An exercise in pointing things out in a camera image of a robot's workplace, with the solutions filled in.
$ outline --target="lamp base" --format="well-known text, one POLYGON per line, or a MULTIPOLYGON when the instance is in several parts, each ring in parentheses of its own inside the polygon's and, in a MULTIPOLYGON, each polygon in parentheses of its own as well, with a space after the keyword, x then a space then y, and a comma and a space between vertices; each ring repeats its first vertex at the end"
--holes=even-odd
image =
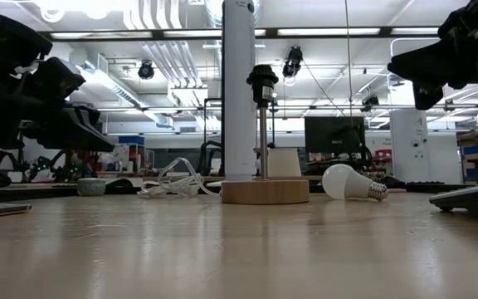
POLYGON ((222 203, 292 204, 309 202, 307 180, 222 182, 222 203))

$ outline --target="white pillar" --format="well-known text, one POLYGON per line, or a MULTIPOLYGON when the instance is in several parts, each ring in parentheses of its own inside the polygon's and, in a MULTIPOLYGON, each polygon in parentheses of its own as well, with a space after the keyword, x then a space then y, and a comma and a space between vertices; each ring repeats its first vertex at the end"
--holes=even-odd
POLYGON ((394 176, 404 182, 432 180, 426 111, 390 113, 394 176))
POLYGON ((256 106, 246 83, 255 62, 252 0, 224 0, 224 165, 227 180, 256 172, 256 106))

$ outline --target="white power cord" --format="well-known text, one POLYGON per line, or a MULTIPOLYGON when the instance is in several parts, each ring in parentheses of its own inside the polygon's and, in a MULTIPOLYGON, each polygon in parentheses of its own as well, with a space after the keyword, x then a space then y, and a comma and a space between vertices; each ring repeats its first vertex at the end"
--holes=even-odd
POLYGON ((150 198, 158 197, 160 195, 165 195, 167 193, 179 194, 184 197, 192 197, 198 194, 198 189, 202 189, 206 194, 220 197, 220 194, 216 194, 204 187, 204 178, 197 174, 191 163, 185 158, 176 158, 173 162, 167 165, 162 171, 159 172, 158 182, 146 181, 144 186, 141 188, 141 191, 138 192, 138 195, 149 196, 150 198), (185 179, 180 179, 176 182, 171 182, 169 179, 168 182, 162 182, 162 177, 169 170, 171 170, 176 164, 184 162, 188 167, 190 177, 185 179))

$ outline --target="black monitor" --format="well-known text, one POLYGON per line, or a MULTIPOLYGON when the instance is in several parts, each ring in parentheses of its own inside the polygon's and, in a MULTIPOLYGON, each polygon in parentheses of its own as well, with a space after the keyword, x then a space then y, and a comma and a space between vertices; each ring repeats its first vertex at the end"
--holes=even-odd
POLYGON ((362 154, 363 117, 305 117, 305 151, 308 154, 362 154))

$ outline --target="bulb screw base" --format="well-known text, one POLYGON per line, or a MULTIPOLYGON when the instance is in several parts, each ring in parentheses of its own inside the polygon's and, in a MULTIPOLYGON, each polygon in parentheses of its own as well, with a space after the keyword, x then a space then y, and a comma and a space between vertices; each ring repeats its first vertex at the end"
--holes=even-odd
POLYGON ((383 201, 388 197, 388 188, 384 184, 373 182, 368 190, 368 197, 377 201, 383 201))

